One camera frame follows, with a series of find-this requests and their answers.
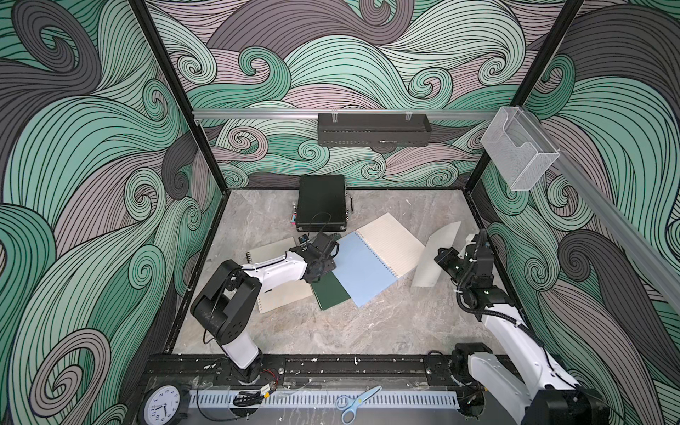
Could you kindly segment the torn lined paper page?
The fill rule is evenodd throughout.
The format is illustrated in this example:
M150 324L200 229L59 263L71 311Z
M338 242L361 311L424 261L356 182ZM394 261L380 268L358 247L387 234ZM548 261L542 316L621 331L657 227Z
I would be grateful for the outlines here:
M435 262L438 250L453 247L460 225L460 221L450 223L430 236L414 272L413 288L432 288L437 284L443 273L443 269Z

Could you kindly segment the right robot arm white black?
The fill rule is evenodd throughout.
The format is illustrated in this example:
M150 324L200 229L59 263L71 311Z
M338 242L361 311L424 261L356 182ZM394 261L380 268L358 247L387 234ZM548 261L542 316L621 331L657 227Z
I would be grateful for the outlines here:
M435 263L456 287L456 302L483 324L505 351L500 359L483 343L460 343L450 361L454 379L472 390L460 410L472 414L488 391L518 424L606 424L614 409L584 388L547 351L511 297L494 283L494 251L486 231L463 250L440 248Z

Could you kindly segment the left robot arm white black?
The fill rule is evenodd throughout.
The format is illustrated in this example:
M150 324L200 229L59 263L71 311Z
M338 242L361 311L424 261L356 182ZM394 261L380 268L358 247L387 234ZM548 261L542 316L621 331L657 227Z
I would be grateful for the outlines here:
M271 260L219 265L191 305L191 314L230 361L232 374L249 384L262 373L263 353L246 331L261 292L293 281L315 283L336 268L339 242L320 232Z

